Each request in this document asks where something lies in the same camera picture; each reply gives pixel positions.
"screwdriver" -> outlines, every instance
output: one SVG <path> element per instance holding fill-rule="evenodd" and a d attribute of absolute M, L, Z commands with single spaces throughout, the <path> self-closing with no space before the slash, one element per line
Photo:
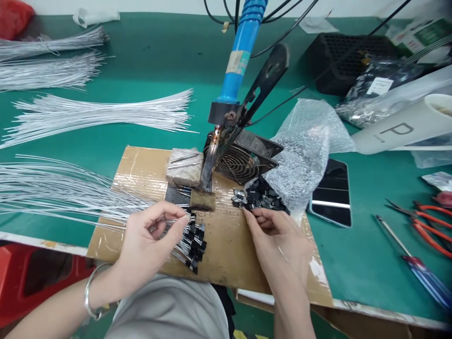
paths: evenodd
<path fill-rule="evenodd" d="M 402 256 L 402 258 L 408 263 L 408 266 L 427 290 L 430 295 L 435 299 L 435 301 L 440 304 L 445 309 L 451 311 L 452 310 L 452 294 L 449 290 L 444 286 L 444 284 L 434 275 L 422 262 L 418 257 L 414 257 L 411 253 L 406 249 L 404 244 L 400 241 L 400 239 L 395 235 L 389 225 L 380 217 L 376 216 L 378 221 L 386 228 L 386 230 L 391 234 L 394 240 L 402 247 L 405 251 L 406 256 Z"/>

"green work mat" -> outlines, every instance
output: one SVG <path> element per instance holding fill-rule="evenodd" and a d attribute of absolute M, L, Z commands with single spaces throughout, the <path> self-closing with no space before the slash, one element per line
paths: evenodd
<path fill-rule="evenodd" d="M 273 43 L 293 19 L 264 25 L 254 48 Z M 378 25 L 376 18 L 331 19 L 343 33 L 368 33 Z M 157 99 L 193 88 L 188 112 L 190 130 L 171 133 L 143 126 L 112 124 L 80 129 L 0 150 L 0 161 L 14 161 L 14 155 L 31 154 L 69 161 L 94 172 L 114 177 L 127 145 L 171 149 L 202 149 L 212 125 L 207 123 L 210 103 L 221 91 L 224 73 L 234 41 L 234 30 L 221 33 L 222 26 L 206 16 L 124 13 L 121 21 L 104 25 L 111 41 L 100 48 L 109 56 L 101 74 L 87 84 L 87 92 L 44 89 L 30 92 L 0 93 L 0 129 L 14 126 L 20 112 L 12 101 L 30 101 L 42 93 L 93 102 L 126 103 Z M 29 27 L 53 39 L 67 37 L 82 29 L 70 16 L 41 16 Z M 268 96 L 255 119 L 284 99 L 290 90 L 310 84 L 305 78 L 309 65 L 300 56 L 314 40 L 300 28 L 284 40 L 291 52 L 291 66 Z M 244 98 L 266 57 L 252 59 L 239 98 Z M 302 97 L 325 99 L 331 105 L 336 97 L 318 94 L 315 89 Z M 279 129 L 295 104 L 292 100 L 262 122 L 250 128 L 270 138 Z M 408 225 L 408 219 L 384 207 L 389 198 L 405 207 L 414 199 L 430 201 L 433 190 L 419 176 L 437 169 L 419 170 L 407 152 L 385 152 L 371 156 L 355 153 L 335 154 L 334 159 L 349 167 L 353 227 L 341 229 L 309 217 L 334 298 L 435 320 L 446 320 L 401 258 L 399 249 L 376 222 L 380 214 L 400 236 L 413 255 L 421 257 L 445 284 L 452 285 L 451 263 L 430 248 Z M 87 247 L 93 227 L 63 219 L 34 215 L 0 216 L 0 231 Z"/>

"smartphone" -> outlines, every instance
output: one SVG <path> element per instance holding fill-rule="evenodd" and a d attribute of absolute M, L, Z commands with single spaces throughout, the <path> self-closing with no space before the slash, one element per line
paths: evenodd
<path fill-rule="evenodd" d="M 352 226 L 347 164 L 328 160 L 325 175 L 309 200 L 308 212 L 339 227 Z"/>

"sponge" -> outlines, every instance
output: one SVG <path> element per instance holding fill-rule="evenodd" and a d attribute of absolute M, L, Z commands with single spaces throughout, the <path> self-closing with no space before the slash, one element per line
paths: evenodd
<path fill-rule="evenodd" d="M 190 207 L 194 210 L 213 212 L 215 210 L 215 194 L 210 192 L 199 192 L 192 190 Z"/>

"power cord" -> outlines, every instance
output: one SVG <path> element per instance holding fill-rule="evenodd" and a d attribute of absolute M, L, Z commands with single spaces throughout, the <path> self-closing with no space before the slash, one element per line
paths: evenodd
<path fill-rule="evenodd" d="M 234 21 L 234 18 L 232 17 L 231 12 L 229 12 L 229 8 L 227 7 L 226 0 L 223 0 L 223 3 L 224 3 L 224 5 L 225 5 L 225 10 L 226 10 L 227 16 L 229 17 L 229 19 L 231 20 L 231 22 L 234 23 L 234 22 L 235 22 L 235 21 Z"/>
<path fill-rule="evenodd" d="M 319 0 L 314 0 L 314 1 L 309 5 L 309 7 L 305 10 L 305 12 L 304 12 L 304 13 L 303 13 L 303 14 L 295 21 L 295 23 L 294 23 L 288 30 L 286 30 L 286 32 L 285 32 L 283 35 L 281 35 L 281 36 L 279 37 L 278 40 L 276 40 L 273 44 L 271 44 L 270 46 L 264 48 L 264 49 L 261 50 L 260 52 L 251 55 L 251 57 L 252 57 L 252 58 L 258 57 L 258 56 L 264 54 L 265 52 L 271 50 L 275 45 L 277 45 L 278 43 L 280 43 L 286 36 L 289 35 L 290 32 L 292 32 L 292 31 L 294 30 L 295 27 L 298 26 L 298 24 L 301 22 L 301 20 L 303 20 L 303 19 L 305 18 L 305 16 L 311 11 L 312 7 L 314 7 L 315 4 L 316 4 L 318 1 L 319 1 Z"/>
<path fill-rule="evenodd" d="M 399 13 L 406 5 L 408 5 L 408 3 L 411 0 L 406 0 L 402 5 L 400 5 L 390 16 L 388 16 L 385 20 L 383 20 L 372 32 L 370 32 L 368 35 L 366 35 L 364 38 L 362 38 L 360 41 L 358 41 L 355 45 L 353 45 L 350 49 L 348 49 L 338 60 L 337 62 L 341 62 L 343 61 L 346 57 L 348 57 L 350 54 L 352 54 L 355 49 L 359 48 L 364 42 L 366 42 L 371 36 L 373 36 L 376 32 L 378 32 L 378 30 L 380 28 L 382 28 L 384 25 L 386 25 L 388 23 L 389 20 L 391 20 L 397 13 Z M 329 65 L 322 73 L 320 73 L 320 75 L 318 75 L 313 82 L 316 82 L 317 80 L 319 80 L 321 77 L 323 77 L 331 68 L 331 65 Z M 289 97 L 288 99 L 284 100 L 283 102 L 281 102 L 278 106 L 276 106 L 274 109 L 272 109 L 271 111 L 269 111 L 267 114 L 265 114 L 264 116 L 262 116 L 261 118 L 257 119 L 255 122 L 249 124 L 247 127 L 249 126 L 253 126 L 255 124 L 257 124 L 259 121 L 261 121 L 262 119 L 264 119 L 265 117 L 267 117 L 268 115 L 270 115 L 271 113 L 273 113 L 274 111 L 276 111 L 278 108 L 280 108 L 282 105 L 284 105 L 285 103 L 289 102 L 290 100 L 292 100 L 294 97 L 296 97 L 297 95 L 301 94 L 304 90 L 306 90 L 306 86 L 301 87 L 301 89 L 295 93 L 293 96 Z"/>
<path fill-rule="evenodd" d="M 298 2 L 293 5 L 291 8 L 289 8 L 288 10 L 286 10 L 284 13 L 282 13 L 281 15 L 277 16 L 276 18 L 270 19 L 272 16 L 274 16 L 280 9 L 282 9 L 285 5 L 287 5 L 289 2 L 291 2 L 292 0 L 285 0 L 283 4 L 281 4 L 280 6 L 278 6 L 277 9 L 275 9 L 272 13 L 270 13 L 269 15 L 267 15 L 266 17 L 264 17 L 264 19 L 262 19 L 262 24 L 269 24 L 270 22 L 274 22 L 278 19 L 281 19 L 284 15 L 286 15 L 287 13 L 289 13 L 292 9 L 295 8 L 295 6 L 297 6 L 302 0 L 298 0 Z M 229 7 L 227 6 L 226 0 L 223 0 L 223 4 L 225 6 L 225 10 L 227 13 L 227 16 L 229 17 L 229 24 L 234 24 L 237 20 L 234 19 L 234 17 L 232 16 L 231 12 L 229 11 Z M 215 21 L 218 24 L 224 24 L 224 21 L 221 21 L 220 19 L 215 18 L 211 12 L 209 11 L 209 7 L 207 6 L 207 0 L 204 0 L 204 7 L 206 8 L 206 12 L 207 15 L 209 16 L 210 19 L 212 19 L 213 21 Z M 238 10 L 237 7 L 240 8 L 240 3 L 237 4 L 236 3 L 236 12 L 237 12 L 237 17 L 238 17 Z"/>
<path fill-rule="evenodd" d="M 266 115 L 264 115 L 263 117 L 260 117 L 259 119 L 257 119 L 255 122 L 249 123 L 248 125 L 246 125 L 246 127 L 249 126 L 253 126 L 256 125 L 259 121 L 261 121 L 262 119 L 264 119 L 265 117 L 267 117 L 268 115 L 270 115 L 271 113 L 273 113 L 274 111 L 276 111 L 278 108 L 280 108 L 282 105 L 284 105 L 285 103 L 291 101 L 294 97 L 296 97 L 298 94 L 302 93 L 304 90 L 306 89 L 305 86 L 303 86 L 302 88 L 300 88 L 300 90 L 298 92 L 296 92 L 293 96 L 287 98 L 286 100 L 284 100 L 283 102 L 281 102 L 278 106 L 276 106 L 274 109 L 272 109 L 270 112 L 268 112 Z"/>
<path fill-rule="evenodd" d="M 295 3 L 295 5 L 293 5 L 292 7 L 290 7 L 288 10 L 286 10 L 284 13 L 282 13 L 281 15 L 279 15 L 279 16 L 277 16 L 276 18 L 273 18 L 273 19 L 269 19 L 270 18 L 270 15 L 269 16 L 267 16 L 267 17 L 265 17 L 264 18 L 264 20 L 262 20 L 262 23 L 263 24 L 269 24 L 269 23 L 271 23 L 271 22 L 274 22 L 274 21 L 276 21 L 276 20 L 279 20 L 279 19 L 281 19 L 284 15 L 286 15 L 287 13 L 289 13 L 291 10 L 293 10 L 300 2 L 302 2 L 303 0 L 298 0 L 296 3 Z"/>
<path fill-rule="evenodd" d="M 234 19 L 235 34 L 237 34 L 237 29 L 239 28 L 239 10 L 240 10 L 240 0 L 235 0 L 235 19 Z"/>
<path fill-rule="evenodd" d="M 224 21 L 221 21 L 221 20 L 215 18 L 215 17 L 210 13 L 209 8 L 207 7 L 207 0 L 204 0 L 204 7 L 206 8 L 207 15 L 209 16 L 210 19 L 212 19 L 213 21 L 215 21 L 215 22 L 218 23 L 218 24 L 224 24 L 224 23 L 225 23 Z"/>
<path fill-rule="evenodd" d="M 274 16 L 280 9 L 282 9 L 285 5 L 287 5 L 292 0 L 285 0 L 281 5 L 279 5 L 273 12 L 271 12 L 269 15 L 267 15 L 263 20 L 262 23 L 265 24 L 268 19 L 270 19 L 272 16 Z"/>

